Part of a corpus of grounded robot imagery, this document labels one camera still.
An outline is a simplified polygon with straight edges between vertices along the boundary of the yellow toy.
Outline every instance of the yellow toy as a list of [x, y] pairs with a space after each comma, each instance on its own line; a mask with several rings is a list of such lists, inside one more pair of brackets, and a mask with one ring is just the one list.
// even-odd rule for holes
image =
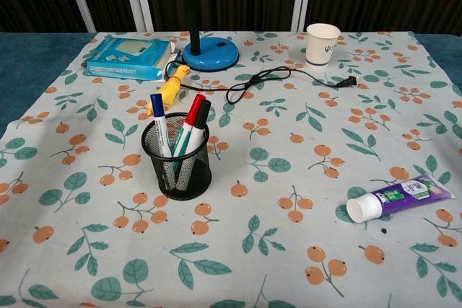
[[[168, 81], [164, 83], [157, 93], [162, 94], [162, 101], [165, 105], [173, 104], [178, 90], [180, 90], [180, 84], [186, 76], [186, 72], [189, 70], [187, 65], [180, 65], [176, 72], [171, 76]], [[152, 115], [152, 103], [150, 102], [147, 107], [147, 115]]]

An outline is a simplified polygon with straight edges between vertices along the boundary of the black cable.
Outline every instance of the black cable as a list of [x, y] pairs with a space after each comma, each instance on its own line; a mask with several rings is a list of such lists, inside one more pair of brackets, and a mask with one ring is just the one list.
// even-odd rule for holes
[[[176, 60], [175, 61], [169, 61], [167, 63], [167, 65], [165, 66], [165, 75], [167, 76], [167, 80], [170, 78], [170, 76], [168, 76], [168, 68], [169, 68], [170, 64], [172, 64], [172, 63], [178, 63], [178, 64], [182, 64], [182, 65], [187, 65], [184, 61], [176, 61]], [[270, 74], [272, 74], [274, 72], [277, 72], [277, 71], [286, 71], [286, 72], [288, 72], [288, 74], [287, 74], [287, 76], [276, 76], [276, 77], [271, 76], [271, 77], [268, 77], [268, 75], [270, 75]], [[305, 75], [311, 77], [313, 80], [315, 80], [319, 84], [322, 84], [323, 86], [326, 86], [326, 87], [329, 87], [329, 88], [343, 88], [343, 87], [349, 87], [351, 85], [356, 84], [356, 78], [353, 77], [353, 76], [349, 76], [348, 79], [344, 79], [343, 81], [340, 81], [337, 84], [327, 84], [327, 83], [324, 83], [323, 81], [321, 81], [320, 79], [315, 78], [313, 75], [309, 74], [306, 71], [299, 70], [299, 69], [291, 69], [291, 68], [289, 68], [287, 66], [278, 66], [276, 68], [262, 70], [262, 71], [258, 72], [257, 74], [252, 75], [252, 77], [248, 81], [243, 82], [243, 83], [235, 84], [234, 86], [232, 86], [230, 88], [206, 89], [206, 88], [188, 86], [187, 84], [180, 84], [180, 85], [182, 86], [182, 88], [192, 89], [192, 90], [196, 90], [198, 92], [208, 92], [208, 91], [226, 92], [226, 101], [227, 101], [227, 103], [231, 104], [231, 105], [234, 105], [235, 103], [239, 102], [244, 97], [244, 94], [248, 91], [249, 88], [251, 88], [251, 87], [253, 87], [256, 84], [261, 83], [261, 82], [281, 81], [281, 80], [284, 80], [284, 79], [288, 79], [293, 71], [301, 72], [302, 74], [305, 74]], [[230, 92], [240, 92], [240, 91], [242, 91], [241, 95], [235, 101], [231, 101], [230, 100]]]

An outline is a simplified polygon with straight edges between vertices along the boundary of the book cover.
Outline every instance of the book cover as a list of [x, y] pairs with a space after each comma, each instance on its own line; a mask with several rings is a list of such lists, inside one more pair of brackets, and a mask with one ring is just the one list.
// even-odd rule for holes
[[163, 82], [164, 68], [175, 50], [170, 41], [107, 38], [87, 60], [91, 76]]

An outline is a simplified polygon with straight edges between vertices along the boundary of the paper cup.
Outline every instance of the paper cup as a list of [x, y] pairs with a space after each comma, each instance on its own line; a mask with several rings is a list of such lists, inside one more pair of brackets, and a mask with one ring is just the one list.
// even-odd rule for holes
[[312, 69], [324, 69], [332, 56], [340, 30], [334, 25], [315, 23], [308, 25], [306, 64]]

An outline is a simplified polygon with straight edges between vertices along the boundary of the red marker cap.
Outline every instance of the red marker cap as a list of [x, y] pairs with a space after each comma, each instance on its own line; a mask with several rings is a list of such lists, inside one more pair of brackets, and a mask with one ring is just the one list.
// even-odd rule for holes
[[190, 126], [193, 126], [194, 122], [196, 121], [197, 112], [199, 111], [199, 107], [201, 106], [202, 100], [205, 100], [205, 96], [203, 96], [202, 94], [196, 94], [193, 104], [189, 109], [188, 115], [185, 119], [185, 123], [189, 124]]

